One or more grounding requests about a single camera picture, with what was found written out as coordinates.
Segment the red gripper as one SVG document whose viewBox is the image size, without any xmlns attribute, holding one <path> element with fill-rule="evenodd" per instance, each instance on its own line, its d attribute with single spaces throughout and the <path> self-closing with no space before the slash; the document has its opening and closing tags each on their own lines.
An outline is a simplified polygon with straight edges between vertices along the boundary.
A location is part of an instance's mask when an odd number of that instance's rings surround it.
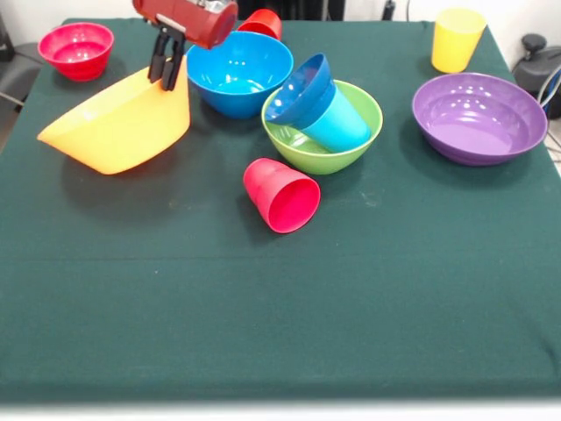
<svg viewBox="0 0 561 421">
<path fill-rule="evenodd" d="M 211 49 L 222 44 L 238 18 L 236 1 L 134 0 L 135 11 L 158 27 L 148 71 L 150 83 L 161 77 L 165 91 L 173 91 L 184 57 L 185 40 Z M 169 32 L 180 34 L 174 39 L 173 55 L 167 61 Z"/>
</svg>

